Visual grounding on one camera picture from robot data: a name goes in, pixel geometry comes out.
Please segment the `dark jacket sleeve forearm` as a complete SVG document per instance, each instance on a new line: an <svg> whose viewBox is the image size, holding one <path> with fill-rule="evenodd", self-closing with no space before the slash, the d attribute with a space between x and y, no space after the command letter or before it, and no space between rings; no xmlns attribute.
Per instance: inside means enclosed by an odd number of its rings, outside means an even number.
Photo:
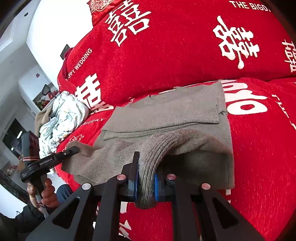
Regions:
<svg viewBox="0 0 296 241"><path fill-rule="evenodd" d="M68 184L61 185L55 194L59 206L73 193ZM56 208L48 208L41 204L41 211L35 208L31 202L23 208L23 211L15 218L9 218L1 214L1 240L26 240L27 236L39 226L44 220L42 208L46 208L48 213L52 213Z"/></svg>

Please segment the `person's left hand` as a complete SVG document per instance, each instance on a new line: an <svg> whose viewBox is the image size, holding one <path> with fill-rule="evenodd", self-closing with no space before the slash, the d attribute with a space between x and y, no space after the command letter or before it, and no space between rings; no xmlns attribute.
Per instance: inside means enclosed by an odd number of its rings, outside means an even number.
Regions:
<svg viewBox="0 0 296 241"><path fill-rule="evenodd" d="M44 182L45 188L41 193L42 200L40 202L36 199L36 188L31 183L27 186L27 192L29 194L31 204L41 211L40 203L48 208L57 208L59 202L57 195L55 194L55 187L52 185L51 179L47 178Z"/></svg>

